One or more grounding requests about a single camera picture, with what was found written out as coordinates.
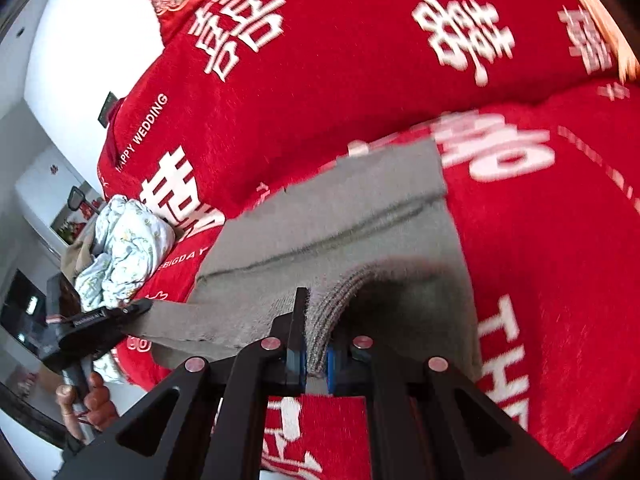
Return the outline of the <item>person's left hand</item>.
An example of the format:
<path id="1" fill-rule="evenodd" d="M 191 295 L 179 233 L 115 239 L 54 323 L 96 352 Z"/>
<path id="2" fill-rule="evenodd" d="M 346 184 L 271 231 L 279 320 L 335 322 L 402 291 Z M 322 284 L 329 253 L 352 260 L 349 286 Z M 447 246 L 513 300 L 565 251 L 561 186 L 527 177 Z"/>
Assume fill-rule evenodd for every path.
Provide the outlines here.
<path id="1" fill-rule="evenodd" d="M 110 390 L 104 384 L 102 376 L 92 372 L 88 379 L 89 393 L 81 401 L 84 410 L 74 408 L 78 403 L 77 390 L 71 385 L 62 384 L 55 390 L 56 403 L 60 407 L 62 419 L 67 431 L 77 440 L 86 443 L 85 431 L 92 427 L 103 431 L 112 426 L 119 414 L 111 399 Z"/>

